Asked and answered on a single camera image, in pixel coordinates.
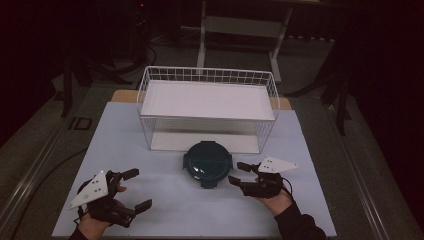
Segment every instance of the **dark floor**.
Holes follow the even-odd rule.
[[[152,43],[156,52],[155,65],[196,65],[198,49],[190,44],[175,47],[167,45],[166,41],[157,42],[160,40],[164,39]],[[331,46],[331,42],[286,40],[278,58],[283,78],[283,83],[278,85],[279,94],[283,96],[311,83]],[[270,70],[267,52],[222,48],[208,48],[205,67]],[[134,88],[141,74],[142,71],[125,77],[134,83],[131,86],[103,80],[94,82],[90,88],[75,84],[74,107],[67,118],[60,117],[62,102],[50,100],[0,149],[3,179],[0,181],[3,193],[0,206],[5,207],[3,214],[11,214],[8,224],[2,223],[1,239],[10,238],[24,207],[8,200],[15,186],[27,176],[27,171],[36,172],[37,167],[41,173],[31,179],[31,183],[25,182],[30,185],[29,190],[37,192],[24,212],[15,239],[51,239],[84,153],[70,157],[89,146],[103,108],[114,91]],[[61,76],[54,82],[60,88]],[[348,99],[351,120],[345,121],[346,136],[343,137],[335,128],[332,106],[324,106],[319,100],[322,90],[289,100],[299,117],[338,233],[335,239],[424,239],[355,99]],[[75,130],[70,127],[73,118],[93,122],[88,130]],[[67,158],[69,161],[54,170],[37,189],[35,183]],[[31,166],[42,160],[44,164]],[[25,192],[22,198],[29,199],[29,195]]]

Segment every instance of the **black cable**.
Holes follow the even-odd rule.
[[[44,178],[41,180],[41,182],[38,184],[38,186],[37,186],[37,187],[35,188],[35,190],[33,191],[33,193],[32,193],[32,195],[31,195],[31,197],[29,197],[29,199],[28,199],[28,201],[27,201],[27,203],[26,203],[26,205],[25,205],[25,208],[22,210],[22,212],[21,212],[21,216],[19,217],[18,223],[16,224],[15,230],[13,231],[13,233],[12,233],[12,237],[10,238],[11,240],[14,240],[14,239],[15,239],[15,236],[16,236],[16,234],[18,233],[18,229],[19,229],[19,227],[20,227],[20,225],[21,225],[21,223],[22,223],[22,220],[23,220],[23,219],[24,219],[24,217],[25,217],[25,213],[26,213],[26,211],[28,210],[28,208],[29,208],[29,206],[30,206],[30,204],[31,204],[32,200],[34,199],[35,195],[37,194],[38,190],[39,190],[39,189],[40,189],[40,187],[43,185],[43,183],[47,180],[47,178],[48,178],[48,177],[50,177],[50,175],[51,175],[54,171],[56,171],[56,170],[57,170],[60,166],[62,166],[64,163],[66,163],[67,161],[71,160],[72,158],[74,158],[74,157],[78,156],[79,154],[81,154],[81,153],[83,153],[83,152],[87,151],[87,149],[88,149],[88,148],[84,148],[84,149],[82,149],[82,150],[80,150],[80,151],[78,151],[78,152],[76,152],[76,153],[72,154],[71,156],[69,156],[68,158],[66,158],[66,159],[65,159],[65,160],[63,160],[62,162],[60,162],[58,165],[56,165],[56,166],[55,166],[52,170],[50,170],[50,171],[47,173],[47,175],[46,175],[46,176],[44,176]]]
[[[155,64],[155,62],[156,62],[157,53],[156,53],[156,51],[152,47],[147,46],[147,48],[150,49],[153,52],[153,60],[150,63],[149,60],[146,57],[146,63],[147,63],[148,66],[153,66]],[[141,81],[143,80],[143,76],[140,78],[140,80],[138,80],[137,85],[135,86],[135,90],[138,90],[138,88],[140,87]]]

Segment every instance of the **white tabletop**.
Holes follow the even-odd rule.
[[[128,238],[269,238],[279,237],[271,213],[258,201],[244,197],[226,179],[214,189],[203,189],[182,168],[184,152],[150,151],[135,103],[108,103],[52,233],[67,237],[75,229],[76,210],[67,210],[80,185],[100,170],[124,172],[138,168],[140,175],[123,182],[128,187],[117,199],[128,208],[153,199],[130,228],[112,226],[105,236]],[[262,154],[234,154],[236,162],[259,163],[272,156],[299,164],[282,175],[293,185],[303,213],[312,215],[327,236],[335,236],[318,177],[296,113],[280,111]],[[255,174],[237,169],[230,175],[254,181]]]

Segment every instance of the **hand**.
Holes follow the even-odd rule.
[[[126,189],[126,187],[120,185],[118,185],[117,187],[118,192],[123,192]],[[118,205],[123,206],[123,204],[118,200],[115,201],[118,202]],[[93,219],[91,218],[90,214],[87,213],[81,218],[80,223],[78,224],[78,229],[89,240],[97,240],[102,237],[106,228],[108,228],[109,226],[110,223]]]
[[[290,195],[281,190],[280,193],[273,198],[256,198],[263,203],[274,216],[284,212],[290,205],[292,205],[292,198]]]

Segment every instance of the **wrist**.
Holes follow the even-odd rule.
[[[101,238],[108,226],[109,223],[84,216],[77,228],[88,240],[97,240]]]

